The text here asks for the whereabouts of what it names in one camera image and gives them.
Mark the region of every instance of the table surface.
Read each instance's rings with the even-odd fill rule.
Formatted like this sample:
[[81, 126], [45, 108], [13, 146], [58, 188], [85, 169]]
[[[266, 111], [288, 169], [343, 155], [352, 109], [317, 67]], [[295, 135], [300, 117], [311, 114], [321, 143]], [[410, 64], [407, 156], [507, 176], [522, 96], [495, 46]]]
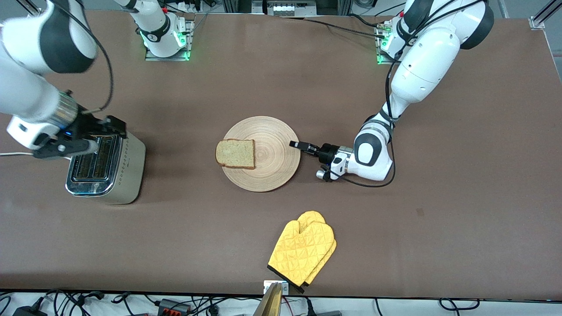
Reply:
[[[496, 20], [407, 109], [392, 185], [324, 183], [317, 159], [303, 156], [268, 193], [231, 183], [217, 142], [267, 115], [302, 141], [351, 145], [384, 102], [388, 66], [371, 38], [210, 15], [189, 62], [145, 62], [129, 15], [88, 21], [115, 71], [106, 115], [147, 147], [140, 196], [127, 206], [75, 198], [68, 161], [0, 159], [0, 287], [260, 294], [276, 279], [267, 263], [286, 222], [317, 210], [338, 248], [307, 295], [562, 299], [562, 89], [543, 32], [526, 20]], [[90, 109], [106, 98], [102, 57], [86, 74], [48, 79]], [[0, 133], [0, 151], [21, 146]]]

